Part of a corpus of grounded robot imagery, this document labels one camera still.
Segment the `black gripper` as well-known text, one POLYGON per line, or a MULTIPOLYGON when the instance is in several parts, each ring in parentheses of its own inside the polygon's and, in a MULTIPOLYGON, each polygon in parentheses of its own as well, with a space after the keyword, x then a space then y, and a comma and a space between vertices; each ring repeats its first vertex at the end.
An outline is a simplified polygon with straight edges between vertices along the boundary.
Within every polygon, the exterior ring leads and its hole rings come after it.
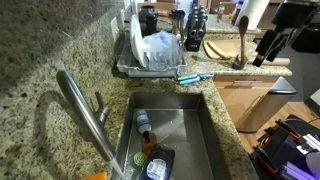
POLYGON ((267 60, 273 62, 278 53, 292 39, 293 32, 279 34, 285 30, 295 30, 307 26, 319 13, 320 0, 284 0, 272 18, 274 30, 267 30, 256 48, 257 56, 253 65, 260 67, 267 60))

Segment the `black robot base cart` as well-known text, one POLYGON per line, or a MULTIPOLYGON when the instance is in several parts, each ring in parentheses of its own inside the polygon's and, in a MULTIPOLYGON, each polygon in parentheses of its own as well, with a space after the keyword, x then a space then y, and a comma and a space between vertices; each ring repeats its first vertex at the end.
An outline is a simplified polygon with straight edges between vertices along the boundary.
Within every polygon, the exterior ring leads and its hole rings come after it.
POLYGON ((259 180, 319 180, 308 167, 310 159, 319 168, 320 129, 297 116, 277 120, 265 130, 250 159, 259 180))

